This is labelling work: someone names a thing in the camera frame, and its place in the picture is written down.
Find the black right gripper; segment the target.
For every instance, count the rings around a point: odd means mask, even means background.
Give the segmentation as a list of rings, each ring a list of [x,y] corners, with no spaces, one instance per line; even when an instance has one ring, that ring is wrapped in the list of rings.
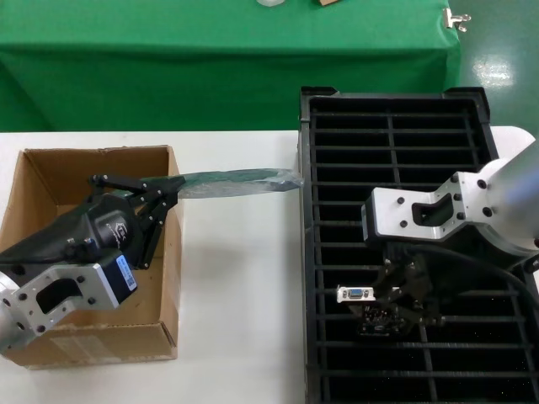
[[[410,237],[378,236],[373,224],[366,224],[366,245],[380,250],[385,257],[376,279],[376,301],[393,303],[400,319],[399,331],[411,332],[416,326],[441,327],[445,317],[440,311],[440,300],[424,299],[424,257],[413,256],[413,245],[433,245],[454,253],[467,255],[502,269],[512,269],[525,263],[526,257],[504,252],[484,238],[471,225],[453,233],[442,241],[427,241]]]

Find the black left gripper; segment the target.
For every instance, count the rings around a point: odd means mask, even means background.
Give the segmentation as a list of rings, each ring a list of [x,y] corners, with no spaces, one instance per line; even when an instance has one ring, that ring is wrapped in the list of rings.
[[[115,251],[123,253],[131,266],[149,269],[173,207],[172,198],[162,196],[177,196],[185,183],[182,175],[91,175],[92,196],[102,195],[59,215],[45,228],[2,251],[1,270],[23,276],[56,263],[96,263]],[[147,202],[135,214],[125,199]]]

